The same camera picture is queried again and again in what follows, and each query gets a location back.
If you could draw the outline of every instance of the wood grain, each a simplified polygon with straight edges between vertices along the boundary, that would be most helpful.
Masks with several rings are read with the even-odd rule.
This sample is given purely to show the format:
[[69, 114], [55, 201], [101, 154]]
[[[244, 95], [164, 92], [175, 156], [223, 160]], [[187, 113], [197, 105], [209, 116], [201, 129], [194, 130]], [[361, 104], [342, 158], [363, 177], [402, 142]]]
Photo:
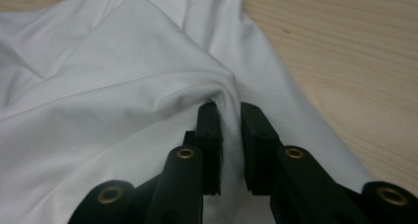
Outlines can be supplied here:
[[418, 0], [244, 0], [244, 11], [376, 179], [418, 195]]

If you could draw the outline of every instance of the screw hole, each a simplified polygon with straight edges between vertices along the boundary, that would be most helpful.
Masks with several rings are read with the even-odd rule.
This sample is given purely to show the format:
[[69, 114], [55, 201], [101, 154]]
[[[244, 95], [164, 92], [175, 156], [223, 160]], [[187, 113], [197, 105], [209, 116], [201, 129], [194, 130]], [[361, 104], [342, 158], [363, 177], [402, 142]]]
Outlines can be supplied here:
[[285, 150], [286, 155], [288, 155], [291, 158], [296, 158], [296, 159], [300, 159], [303, 158], [305, 156], [305, 154], [296, 148], [288, 148]]
[[122, 187], [107, 187], [98, 195], [98, 202], [101, 204], [110, 204], [118, 201], [123, 196]]
[[381, 197], [381, 199], [393, 205], [405, 206], [406, 204], [408, 204], [408, 198], [406, 198], [402, 193], [393, 188], [378, 187], [377, 193]]
[[183, 148], [177, 151], [177, 156], [183, 159], [191, 158], [194, 156], [194, 151], [188, 148]]

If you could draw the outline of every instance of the white fabric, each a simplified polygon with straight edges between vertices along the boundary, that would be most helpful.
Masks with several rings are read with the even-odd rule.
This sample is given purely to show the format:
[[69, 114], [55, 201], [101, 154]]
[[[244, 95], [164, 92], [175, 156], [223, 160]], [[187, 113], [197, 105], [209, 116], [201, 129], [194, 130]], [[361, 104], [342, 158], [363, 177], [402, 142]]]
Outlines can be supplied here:
[[139, 186], [215, 101], [222, 195], [204, 223], [273, 223], [244, 185], [240, 102], [335, 180], [371, 178], [295, 86], [242, 0], [69, 0], [0, 14], [0, 223], [66, 223], [108, 180]]

